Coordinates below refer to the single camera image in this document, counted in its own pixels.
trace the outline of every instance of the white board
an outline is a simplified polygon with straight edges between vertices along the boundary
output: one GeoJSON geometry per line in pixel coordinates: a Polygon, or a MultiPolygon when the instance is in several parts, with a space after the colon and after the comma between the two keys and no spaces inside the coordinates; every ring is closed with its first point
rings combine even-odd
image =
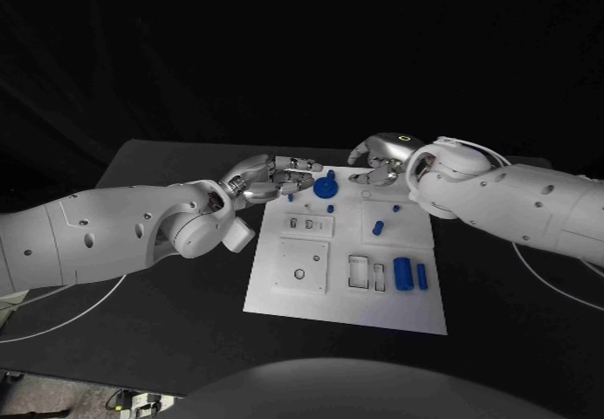
{"type": "Polygon", "coordinates": [[[418,204],[410,201],[410,189],[403,178],[394,185],[379,188],[355,184],[348,180],[352,174],[369,171],[365,168],[325,167],[323,172],[315,177],[326,176],[329,169],[336,172],[339,184],[339,192],[333,198],[322,199],[309,189],[296,194],[293,202],[283,196],[267,203],[244,311],[447,334],[430,215],[420,209],[418,204]],[[395,204],[401,206],[400,212],[392,211],[395,204]],[[328,212],[329,205],[335,207],[333,213],[328,212]],[[300,227],[299,224],[296,229],[290,227],[293,216],[297,223],[306,223],[305,216],[313,220],[320,219],[313,216],[333,217],[333,225],[329,225],[332,237],[325,232],[315,236],[306,231],[303,235],[289,231],[299,230],[300,227]],[[382,220],[385,225],[382,234],[374,236],[372,226],[378,220],[382,220]],[[310,245],[309,250],[296,251],[294,249],[306,249],[305,246],[309,246],[303,241],[317,244],[310,245]],[[289,243],[290,250],[283,248],[283,242],[289,243]],[[320,244],[328,244],[323,248],[326,253],[313,256],[320,256],[322,262],[323,258],[328,258],[328,277],[325,287],[319,285],[319,290],[316,284],[322,281],[317,275],[310,276],[315,281],[312,284],[306,284],[305,278],[297,279],[293,275],[299,269],[297,265],[312,264],[307,253],[317,252],[316,246],[320,244]],[[369,260],[366,289],[349,287],[351,256],[366,257],[369,260]],[[293,265],[281,261],[290,258],[293,265]],[[411,260],[416,284],[413,291],[403,292],[395,288],[395,258],[411,260]],[[374,272],[377,264],[384,265],[384,274],[381,267],[378,273],[374,272]],[[417,264],[426,264],[427,291],[418,287],[417,264]],[[384,292],[377,290],[377,279],[378,288],[384,281],[384,292]]]}

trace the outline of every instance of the black background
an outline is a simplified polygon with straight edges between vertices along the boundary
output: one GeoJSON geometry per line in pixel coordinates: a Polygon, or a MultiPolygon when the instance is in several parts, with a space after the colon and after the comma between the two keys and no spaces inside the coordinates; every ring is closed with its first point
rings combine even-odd
{"type": "MultiPolygon", "coordinates": [[[[426,141],[449,135],[604,177],[600,3],[228,3],[218,9],[206,3],[5,2],[0,212],[93,188],[132,138],[351,149],[378,132],[426,141]]],[[[588,309],[570,300],[557,300],[558,309],[548,301],[537,308],[541,284],[518,283],[518,260],[493,265],[485,257],[469,264],[463,259],[490,238],[456,223],[447,229],[434,234],[459,247],[457,259],[437,257],[450,278],[466,278],[463,288],[443,284],[457,298],[444,301],[465,362],[452,367],[447,356],[434,365],[463,375],[479,359],[469,378],[519,395],[552,381],[551,396],[535,401],[577,417],[596,415],[600,317],[586,322],[588,309]],[[477,241],[463,243],[469,234],[477,241]],[[518,332],[502,335],[506,327],[518,332]],[[511,375],[499,381],[524,356],[516,381],[511,375]]],[[[509,251],[502,241],[490,246],[509,251]]],[[[548,255],[531,255],[544,269],[548,255]]],[[[561,275],[557,270],[548,274],[561,275]]],[[[426,347],[439,357],[440,343],[418,342],[414,353],[426,347]]]]}

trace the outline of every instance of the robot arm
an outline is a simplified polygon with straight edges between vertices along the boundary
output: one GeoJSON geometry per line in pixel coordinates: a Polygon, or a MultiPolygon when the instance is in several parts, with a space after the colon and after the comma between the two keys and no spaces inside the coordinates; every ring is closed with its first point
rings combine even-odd
{"type": "Polygon", "coordinates": [[[101,281],[218,243],[238,252],[254,232],[235,211],[307,189],[315,161],[258,155],[219,182],[94,189],[0,216],[0,295],[101,281]]]}
{"type": "MultiPolygon", "coordinates": [[[[391,143],[394,135],[385,142],[391,143]]],[[[392,163],[398,159],[384,148],[374,158],[397,168],[397,175],[405,172],[410,199],[434,216],[459,218],[514,243],[604,265],[603,183],[521,164],[495,168],[466,144],[440,137],[427,146],[414,143],[410,152],[404,142],[405,161],[392,163]]],[[[352,182],[381,185],[385,164],[365,178],[352,176],[352,182]]]]}

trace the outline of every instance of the black curtain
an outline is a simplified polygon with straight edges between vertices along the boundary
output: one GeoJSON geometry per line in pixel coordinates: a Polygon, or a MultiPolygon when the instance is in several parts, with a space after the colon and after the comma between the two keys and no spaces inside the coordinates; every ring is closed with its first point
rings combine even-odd
{"type": "Polygon", "coordinates": [[[600,3],[3,2],[0,211],[93,188],[132,138],[449,135],[604,177],[600,3]]]}

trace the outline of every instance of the small blue part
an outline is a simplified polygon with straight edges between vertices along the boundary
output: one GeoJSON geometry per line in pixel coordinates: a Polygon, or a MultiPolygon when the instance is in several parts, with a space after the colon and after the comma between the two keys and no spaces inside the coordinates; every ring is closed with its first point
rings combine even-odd
{"type": "Polygon", "coordinates": [[[397,285],[397,290],[413,290],[411,261],[408,258],[394,259],[394,283],[397,285]]]}
{"type": "Polygon", "coordinates": [[[428,289],[428,280],[426,278],[426,265],[418,264],[418,282],[420,282],[420,289],[427,290],[428,289]]]}
{"type": "Polygon", "coordinates": [[[384,221],[378,221],[375,223],[375,227],[374,227],[374,235],[379,236],[381,235],[381,229],[384,228],[384,221]]]}
{"type": "Polygon", "coordinates": [[[315,195],[323,199],[329,199],[338,194],[336,172],[333,170],[328,172],[328,177],[322,177],[315,181],[312,190],[315,195]]]}

